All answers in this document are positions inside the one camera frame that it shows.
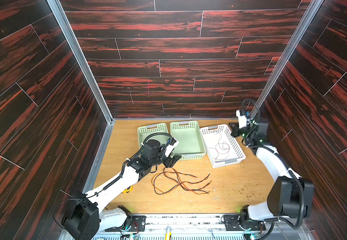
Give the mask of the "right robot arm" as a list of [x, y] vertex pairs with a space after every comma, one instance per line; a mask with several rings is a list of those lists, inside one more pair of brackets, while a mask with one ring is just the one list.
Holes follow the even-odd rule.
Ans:
[[242, 138], [241, 143], [264, 164], [274, 184], [263, 203], [240, 210], [238, 225], [243, 231], [258, 231], [266, 223], [271, 224], [272, 230], [275, 222], [284, 222], [298, 230], [311, 213], [314, 184], [296, 173], [266, 140], [269, 123], [261, 117], [256, 101], [245, 99], [242, 105], [246, 103], [253, 104], [257, 113], [250, 118], [245, 108], [238, 110], [238, 122], [230, 124], [231, 136]]

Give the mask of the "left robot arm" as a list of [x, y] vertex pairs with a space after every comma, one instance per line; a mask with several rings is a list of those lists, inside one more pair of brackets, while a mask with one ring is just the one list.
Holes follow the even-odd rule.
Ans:
[[121, 227], [128, 217], [127, 212], [120, 207], [106, 211], [105, 207], [151, 173], [153, 166], [163, 164], [171, 168], [181, 158], [173, 154], [178, 143], [173, 137], [169, 137], [165, 144], [147, 137], [141, 148], [124, 161], [117, 175], [91, 191], [76, 192], [63, 201], [66, 208], [61, 226], [75, 240], [90, 240], [97, 232]]

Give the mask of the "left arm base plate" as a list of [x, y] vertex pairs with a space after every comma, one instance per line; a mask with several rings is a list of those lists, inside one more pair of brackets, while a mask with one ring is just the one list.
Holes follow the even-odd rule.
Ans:
[[147, 217], [143, 215], [128, 216], [125, 222], [120, 227], [112, 227], [109, 229], [105, 229], [105, 232], [144, 232], [146, 228], [146, 218]]

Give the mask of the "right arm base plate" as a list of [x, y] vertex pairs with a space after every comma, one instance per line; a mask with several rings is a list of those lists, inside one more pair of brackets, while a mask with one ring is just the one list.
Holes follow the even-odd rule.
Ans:
[[228, 232], [262, 232], [266, 230], [264, 222], [251, 220], [240, 215], [223, 215], [221, 217], [221, 223], [224, 224]]

